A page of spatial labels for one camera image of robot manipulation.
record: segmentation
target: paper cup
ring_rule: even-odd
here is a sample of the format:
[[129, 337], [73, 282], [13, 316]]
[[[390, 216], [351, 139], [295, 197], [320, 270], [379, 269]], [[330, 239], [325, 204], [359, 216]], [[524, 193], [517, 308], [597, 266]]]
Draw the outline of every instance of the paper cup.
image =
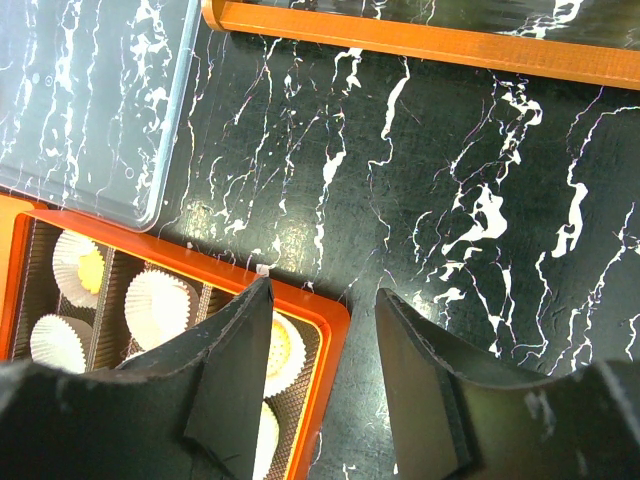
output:
[[198, 294], [191, 285], [151, 270], [129, 285], [124, 316], [140, 348], [151, 350], [184, 332], [197, 309]]
[[53, 275], [62, 294], [75, 307], [96, 308], [99, 293], [91, 293], [82, 286], [78, 276], [80, 259], [99, 255], [104, 272], [104, 259], [98, 246], [87, 237], [69, 230], [62, 232], [53, 251]]
[[256, 446], [256, 459], [253, 464], [253, 480], [263, 480], [269, 473], [273, 454], [278, 447], [280, 427], [278, 419], [273, 414], [269, 405], [262, 402], [260, 412], [260, 426], [258, 427], [258, 444]]
[[31, 332], [34, 362], [69, 373], [83, 373], [93, 329], [77, 318], [45, 315]]
[[277, 395], [296, 381], [304, 367], [305, 356], [304, 342], [296, 327], [274, 311], [267, 377], [264, 383], [265, 398]]

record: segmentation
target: orange frame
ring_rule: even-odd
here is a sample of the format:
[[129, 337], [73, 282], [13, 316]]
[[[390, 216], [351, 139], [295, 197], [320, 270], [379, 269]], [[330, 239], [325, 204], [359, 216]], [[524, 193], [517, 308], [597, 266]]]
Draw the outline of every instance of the orange frame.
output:
[[[256, 273], [235, 267], [204, 254], [188, 250], [143, 233], [134, 233], [101, 220], [70, 211], [32, 210], [16, 217], [16, 229], [9, 259], [7, 301], [0, 323], [0, 356], [7, 359], [13, 322], [18, 308], [20, 277], [23, 270], [28, 222], [38, 219], [56, 227], [86, 235], [98, 243], [113, 247], [134, 257], [162, 265], [196, 281], [208, 283], [232, 294], [238, 294], [258, 277]], [[307, 478], [315, 441], [329, 401], [342, 347], [349, 329], [347, 309], [334, 301], [272, 280], [274, 306], [277, 310], [314, 325], [320, 331], [320, 347], [314, 365], [311, 388], [294, 451], [287, 468], [287, 480]]]
[[537, 40], [332, 13], [203, 0], [216, 30], [285, 37], [339, 47], [640, 90], [640, 51]]

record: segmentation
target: clear plastic container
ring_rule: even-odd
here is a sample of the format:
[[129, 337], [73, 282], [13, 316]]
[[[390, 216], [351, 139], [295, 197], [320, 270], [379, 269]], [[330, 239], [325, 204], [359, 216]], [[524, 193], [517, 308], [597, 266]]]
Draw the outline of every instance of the clear plastic container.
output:
[[7, 2], [0, 185], [151, 228], [199, 19], [198, 0]]

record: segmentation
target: white paper liner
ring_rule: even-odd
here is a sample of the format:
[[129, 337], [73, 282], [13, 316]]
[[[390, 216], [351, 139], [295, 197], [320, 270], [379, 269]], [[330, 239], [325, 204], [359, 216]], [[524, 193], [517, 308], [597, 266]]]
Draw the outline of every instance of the white paper liner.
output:
[[80, 257], [91, 252], [99, 253], [98, 246], [79, 233], [65, 230], [53, 251], [53, 275], [62, 294], [75, 307], [96, 308], [99, 293], [92, 294], [82, 286], [78, 276]]
[[[293, 382], [296, 381], [298, 375], [300, 375], [306, 357], [304, 342], [296, 327], [276, 311], [273, 312], [273, 322], [279, 323], [287, 332], [290, 342], [290, 353], [287, 362], [280, 370], [272, 375], [267, 375], [264, 382], [265, 398], [273, 397], [289, 388]], [[273, 336], [271, 340], [272, 342], [269, 348], [277, 348], [278, 346], [274, 344], [275, 339]]]
[[124, 303], [129, 331], [143, 350], [184, 332], [197, 309], [198, 294], [191, 285], [155, 270], [133, 279]]
[[31, 358], [48, 367], [83, 373], [92, 332], [88, 323], [77, 318], [45, 315], [31, 332]]
[[253, 480], [263, 480], [269, 473], [273, 455], [278, 447], [279, 437], [278, 419], [269, 408], [269, 405], [266, 402], [262, 402], [256, 459], [253, 464]]

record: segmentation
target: orange bar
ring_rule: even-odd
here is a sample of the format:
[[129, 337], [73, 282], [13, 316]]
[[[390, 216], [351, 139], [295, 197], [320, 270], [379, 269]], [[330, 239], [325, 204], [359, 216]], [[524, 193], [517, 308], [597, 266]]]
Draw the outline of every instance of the orange bar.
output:
[[228, 31], [640, 90], [640, 52], [633, 50], [222, 0], [205, 0], [202, 13], [209, 26]]

